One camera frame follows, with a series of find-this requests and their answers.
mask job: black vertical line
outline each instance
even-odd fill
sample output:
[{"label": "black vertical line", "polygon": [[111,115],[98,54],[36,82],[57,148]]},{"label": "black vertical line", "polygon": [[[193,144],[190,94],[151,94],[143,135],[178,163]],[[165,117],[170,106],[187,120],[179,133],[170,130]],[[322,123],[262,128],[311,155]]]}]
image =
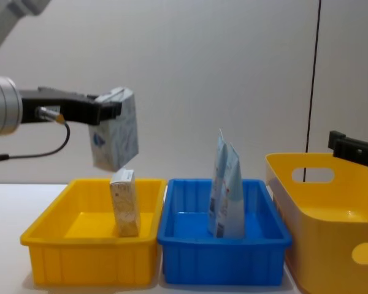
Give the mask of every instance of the black vertical line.
[{"label": "black vertical line", "polygon": [[[307,126],[307,142],[305,144],[305,153],[308,153],[309,133],[310,133],[310,128],[311,128],[313,85],[315,84],[316,57],[318,56],[318,39],[319,39],[320,10],[321,10],[321,0],[319,0],[319,6],[318,6],[318,22],[316,24],[315,52],[313,54],[312,84],[311,84],[311,96],[310,96],[310,100],[309,100],[309,113],[308,113],[308,126]],[[304,176],[302,178],[303,182],[305,182],[306,175],[307,175],[307,169],[305,168],[304,169]]]}]

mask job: small box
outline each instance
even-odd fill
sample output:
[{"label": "small box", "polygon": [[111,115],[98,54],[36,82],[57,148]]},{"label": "small box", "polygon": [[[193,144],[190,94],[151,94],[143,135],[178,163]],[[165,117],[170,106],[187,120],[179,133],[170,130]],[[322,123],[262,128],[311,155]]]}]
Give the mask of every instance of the small box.
[{"label": "small box", "polygon": [[89,126],[94,166],[117,172],[139,153],[135,96],[128,88],[116,88],[95,101],[121,102],[120,116]]},{"label": "small box", "polygon": [[133,170],[120,169],[110,181],[113,211],[121,237],[139,235],[140,216]]}]

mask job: plastic bag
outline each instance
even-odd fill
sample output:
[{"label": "plastic bag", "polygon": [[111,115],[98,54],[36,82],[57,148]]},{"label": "plastic bag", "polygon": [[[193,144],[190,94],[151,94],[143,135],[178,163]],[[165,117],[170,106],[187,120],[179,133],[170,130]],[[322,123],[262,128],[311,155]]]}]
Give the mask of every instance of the plastic bag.
[{"label": "plastic bag", "polygon": [[220,207],[217,214],[217,238],[245,237],[245,207],[239,155],[228,146],[228,160],[223,176]]},{"label": "plastic bag", "polygon": [[223,140],[222,131],[220,129],[220,137],[218,138],[217,154],[214,161],[214,174],[213,174],[213,184],[210,193],[209,202],[209,226],[207,229],[211,234],[214,235],[215,231],[215,218],[218,213],[221,188],[223,175],[225,173],[226,159],[228,158],[228,149],[226,143]]}]

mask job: yellow plastic basket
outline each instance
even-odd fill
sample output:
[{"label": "yellow plastic basket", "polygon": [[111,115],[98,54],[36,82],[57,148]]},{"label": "yellow plastic basket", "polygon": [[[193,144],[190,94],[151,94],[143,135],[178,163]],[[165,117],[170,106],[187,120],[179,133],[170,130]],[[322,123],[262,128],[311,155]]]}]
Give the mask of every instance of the yellow plastic basket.
[{"label": "yellow plastic basket", "polygon": [[37,285],[147,285],[156,268],[166,181],[136,181],[140,234],[119,238],[109,179],[77,179],[20,238]]},{"label": "yellow plastic basket", "polygon": [[[331,154],[270,154],[267,183],[293,236],[286,263],[307,293],[368,294],[368,168]],[[330,168],[328,183],[295,182],[297,168]]]}]

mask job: blue container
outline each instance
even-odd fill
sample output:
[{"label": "blue container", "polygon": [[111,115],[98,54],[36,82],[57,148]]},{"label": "blue container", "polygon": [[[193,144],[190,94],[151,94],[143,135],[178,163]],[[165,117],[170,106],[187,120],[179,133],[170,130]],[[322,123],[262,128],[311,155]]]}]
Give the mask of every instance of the blue container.
[{"label": "blue container", "polygon": [[172,179],[158,242],[169,284],[280,285],[291,237],[262,181],[243,180],[246,237],[207,231],[209,179]]}]

